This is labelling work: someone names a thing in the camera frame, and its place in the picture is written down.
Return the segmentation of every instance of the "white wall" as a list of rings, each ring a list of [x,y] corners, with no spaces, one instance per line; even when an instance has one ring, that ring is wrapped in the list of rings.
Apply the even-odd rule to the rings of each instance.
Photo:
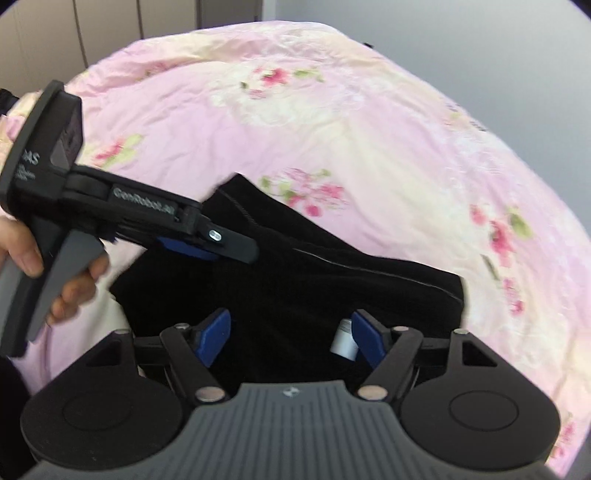
[[[591,232],[591,21],[568,0],[269,0],[332,25],[458,101]]]

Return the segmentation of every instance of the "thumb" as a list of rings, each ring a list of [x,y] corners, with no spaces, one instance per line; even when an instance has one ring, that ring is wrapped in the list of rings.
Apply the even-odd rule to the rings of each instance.
[[[0,218],[0,261],[6,252],[16,265],[29,277],[43,272],[43,261],[29,229],[21,222]]]

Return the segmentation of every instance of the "human hand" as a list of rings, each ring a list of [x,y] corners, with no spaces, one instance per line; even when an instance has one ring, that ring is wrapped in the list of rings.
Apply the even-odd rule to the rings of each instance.
[[[17,220],[0,217],[0,268],[7,256],[31,278],[43,273],[43,261],[35,238],[29,229]],[[72,278],[51,305],[47,323],[54,324],[72,318],[78,308],[92,300],[96,294],[96,282],[109,268],[105,254],[94,260],[88,269]]]

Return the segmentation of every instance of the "beige cabinet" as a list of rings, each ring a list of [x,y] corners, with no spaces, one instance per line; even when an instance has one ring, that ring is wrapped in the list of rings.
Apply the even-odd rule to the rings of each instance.
[[[262,0],[19,0],[0,17],[0,88],[67,82],[141,38],[260,19]]]

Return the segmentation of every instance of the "floral blanket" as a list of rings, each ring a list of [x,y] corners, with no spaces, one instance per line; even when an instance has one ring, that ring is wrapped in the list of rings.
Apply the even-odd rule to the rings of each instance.
[[[239,172],[363,252],[460,275],[465,327],[558,405],[549,465],[567,471],[591,422],[591,242],[459,105],[330,27],[289,22],[139,41],[67,89],[83,99],[80,163],[197,200]],[[0,158],[34,99],[2,120]],[[109,250],[99,299],[17,362],[31,389],[124,322],[106,289],[139,249]]]

